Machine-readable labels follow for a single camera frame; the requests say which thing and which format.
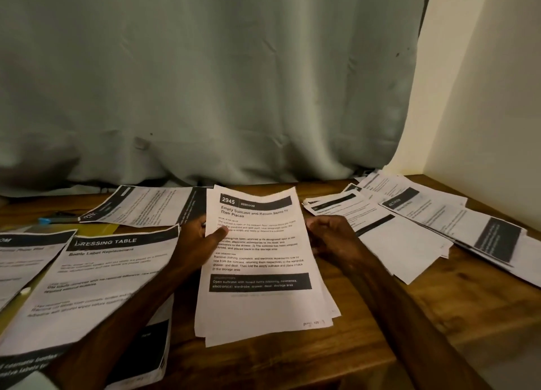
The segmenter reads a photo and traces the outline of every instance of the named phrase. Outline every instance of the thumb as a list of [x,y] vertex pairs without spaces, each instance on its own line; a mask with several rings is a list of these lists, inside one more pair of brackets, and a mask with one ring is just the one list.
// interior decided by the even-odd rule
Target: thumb
[[214,233],[206,236],[205,241],[209,243],[210,247],[214,250],[218,246],[218,243],[224,240],[228,233],[229,229],[227,229],[225,226],[222,226],[218,228]]

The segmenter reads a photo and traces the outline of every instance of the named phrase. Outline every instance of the yellow object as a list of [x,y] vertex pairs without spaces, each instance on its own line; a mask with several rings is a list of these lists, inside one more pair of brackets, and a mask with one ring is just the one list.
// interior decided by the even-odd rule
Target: yellow object
[[[76,229],[79,236],[106,236],[112,235],[118,225],[110,223],[92,223],[92,224],[52,224],[52,225],[35,225],[26,230],[26,233],[54,233],[62,232],[64,230]],[[0,311],[0,334],[2,334],[5,328],[8,326],[11,319],[17,314],[17,311],[24,304],[26,299],[30,296],[30,293],[36,288],[37,284],[43,279],[47,270],[51,266],[53,261],[44,268],[32,281],[27,284],[23,290],[17,296],[15,296],[11,302],[9,302],[2,311]]]

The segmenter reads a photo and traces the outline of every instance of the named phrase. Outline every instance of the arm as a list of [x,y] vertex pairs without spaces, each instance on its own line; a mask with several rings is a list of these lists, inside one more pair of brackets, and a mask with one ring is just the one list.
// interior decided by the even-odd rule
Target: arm
[[368,305],[418,390],[490,389],[452,347],[342,216],[306,221],[315,250],[330,253]]
[[182,225],[169,263],[141,290],[83,339],[47,366],[43,373],[61,389],[102,389],[109,372],[135,335],[148,323],[175,289],[199,269],[226,228],[205,237],[205,216]]

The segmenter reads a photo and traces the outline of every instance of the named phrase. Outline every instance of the printed document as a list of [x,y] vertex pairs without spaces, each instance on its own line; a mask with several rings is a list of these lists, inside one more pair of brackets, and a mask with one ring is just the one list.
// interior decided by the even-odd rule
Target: printed document
[[358,191],[330,195],[304,207],[314,215],[344,216],[362,243],[406,284],[452,246],[446,238],[391,214]]
[[131,390],[163,379],[171,341],[173,295],[154,313],[107,377],[105,390]]
[[521,236],[511,258],[511,268],[515,276],[541,288],[541,242],[530,236]]
[[383,171],[375,171],[364,178],[355,178],[359,181],[359,187],[369,191],[382,193],[388,197],[394,197],[402,193],[407,188],[414,188],[420,192],[438,197],[439,200],[444,200],[450,204],[465,206],[468,198],[457,196],[451,193],[437,191],[428,186],[419,185],[405,176],[389,175]]
[[315,262],[295,188],[257,197],[207,190],[206,232],[227,237],[203,266],[195,316],[206,346],[328,327],[340,313]]
[[117,310],[169,262],[178,237],[178,225],[74,236],[0,336],[0,388],[43,368]]
[[119,186],[79,222],[106,222],[146,228],[183,224],[205,213],[206,188]]
[[430,193],[407,188],[381,203],[415,222],[470,246],[486,258],[509,264],[525,230],[484,213],[449,204]]
[[58,255],[75,233],[0,233],[0,310]]

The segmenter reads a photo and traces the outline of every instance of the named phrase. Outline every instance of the black header bar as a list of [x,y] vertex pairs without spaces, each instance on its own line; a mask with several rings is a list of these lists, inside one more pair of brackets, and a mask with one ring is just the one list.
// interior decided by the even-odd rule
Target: black header bar
[[77,230],[67,230],[59,233],[0,233],[0,248],[26,248],[29,246],[49,246],[66,243]]
[[184,203],[184,208],[180,212],[177,223],[183,225],[186,222],[196,219],[204,215],[207,211],[207,188],[194,186],[188,196],[188,200]]
[[113,236],[94,236],[94,237],[74,237],[66,250],[102,250],[113,248],[129,248],[133,246],[147,245],[176,239],[179,236],[179,227],[162,230],[151,233],[126,233],[124,235]]
[[79,217],[79,222],[95,222],[109,214],[113,209],[115,209],[120,203],[124,201],[125,198],[132,193],[135,186],[124,186],[121,185],[117,188],[115,193],[113,193],[105,202],[103,202],[97,208],[94,208],[83,216]]
[[244,293],[311,289],[308,273],[289,275],[210,275],[208,291]]
[[491,217],[474,247],[484,253],[509,263],[520,237],[521,228],[501,219]]
[[249,210],[277,210],[292,205],[291,196],[273,202],[252,202],[251,200],[235,198],[224,193],[220,194],[220,203]]
[[328,208],[329,206],[337,205],[338,203],[345,202],[346,200],[353,199],[356,196],[357,195],[355,193],[350,193],[349,195],[344,196],[343,198],[335,199],[335,200],[332,200],[330,202],[325,202],[325,203],[322,203],[321,205],[314,206],[312,209],[317,212],[318,210]]
[[408,188],[404,190],[401,194],[396,195],[394,198],[386,200],[385,202],[382,203],[382,205],[385,206],[386,208],[394,210],[418,194],[419,194],[418,190],[415,190],[414,188]]
[[361,228],[355,232],[355,236],[359,237],[361,235],[364,235],[366,232],[377,228],[378,226],[382,225],[383,223],[386,223],[390,221],[392,218],[394,218],[394,215],[387,215],[384,218],[379,219],[378,221],[375,221],[374,223],[370,223],[369,225],[365,226],[364,228]]

